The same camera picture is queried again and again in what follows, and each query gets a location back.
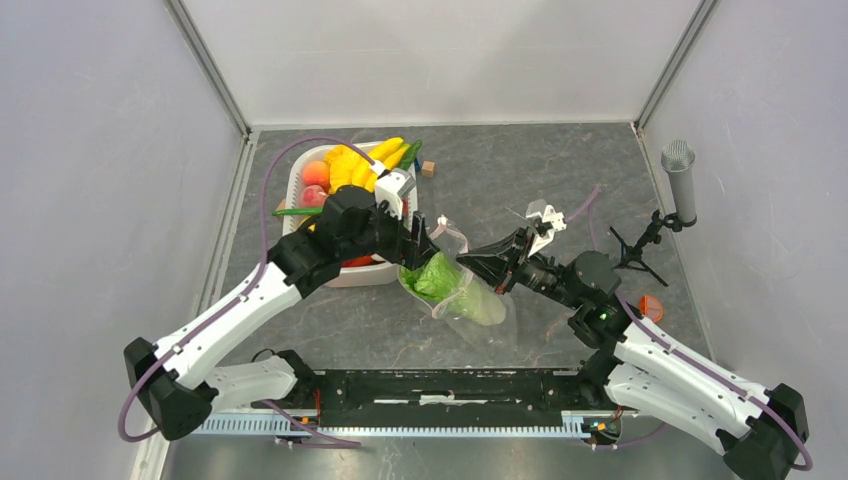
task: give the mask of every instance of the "clear plastic bag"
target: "clear plastic bag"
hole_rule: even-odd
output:
[[[401,268],[400,284],[432,318],[447,322],[475,348],[514,349],[518,327],[512,299],[496,294],[455,260],[468,251],[468,239],[444,216],[429,235],[440,253],[414,272]]]

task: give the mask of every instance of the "black tripod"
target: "black tripod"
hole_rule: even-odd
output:
[[[659,245],[662,241],[660,230],[662,230],[663,227],[671,229],[672,232],[679,232],[683,230],[684,226],[687,225],[683,224],[677,216],[677,213],[670,213],[664,218],[660,218],[660,211],[656,210],[653,215],[651,215],[651,223],[645,228],[645,233],[639,237],[639,240],[636,241],[636,245],[633,245],[632,247],[628,245],[623,238],[621,238],[621,235],[619,235],[614,228],[610,227],[610,232],[615,235],[615,238],[618,239],[618,243],[621,244],[621,260],[615,268],[626,268],[628,270],[636,270],[637,272],[648,272],[653,275],[653,277],[656,278],[662,286],[667,287],[668,283],[663,280],[657,272],[651,269],[651,267],[646,265],[644,260],[642,260],[642,251],[649,243]]]

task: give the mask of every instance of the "plastic basket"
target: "plastic basket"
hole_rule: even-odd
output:
[[[355,144],[357,147],[364,150],[366,153],[370,153],[371,149],[376,147],[382,142],[369,142],[369,143],[357,143]],[[330,150],[335,148],[336,145],[322,145],[320,147],[315,147],[297,159],[292,165],[291,172],[289,173],[289,185],[288,190],[286,191],[286,206],[289,208],[294,208],[298,205],[298,200],[300,198],[300,192],[303,190],[304,185],[300,179],[300,172],[303,171],[306,164],[312,161],[323,161],[324,155],[327,154]],[[412,175],[412,178],[415,178],[415,167],[412,166],[409,168],[409,173]],[[416,210],[418,210],[418,188],[413,188],[409,195],[407,196],[407,205],[409,207],[410,214]],[[292,215],[287,216],[283,220],[283,235],[289,234],[297,229],[297,227],[303,222],[305,217],[302,215]],[[368,265],[365,267],[354,267],[354,268],[342,268],[339,276],[329,282],[327,282],[328,287],[363,287],[367,285],[385,285],[388,283],[392,283],[397,281],[398,276],[398,266],[392,265],[391,263],[380,263],[377,265]]]

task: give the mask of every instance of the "gray microphone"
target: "gray microphone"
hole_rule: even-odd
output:
[[[675,140],[663,147],[660,163],[668,174],[677,217],[684,227],[695,225],[698,220],[695,214],[695,185],[692,182],[695,151],[684,140]]]

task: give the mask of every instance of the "black wire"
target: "black wire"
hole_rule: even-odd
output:
[[[259,350],[258,352],[256,352],[255,355],[253,355],[253,358],[250,359],[250,363],[255,362],[256,359],[259,358],[259,355],[262,355],[265,352],[271,352],[271,355],[274,355],[276,353],[276,352],[274,352],[274,350],[272,350],[270,348],[263,348],[262,350]]]

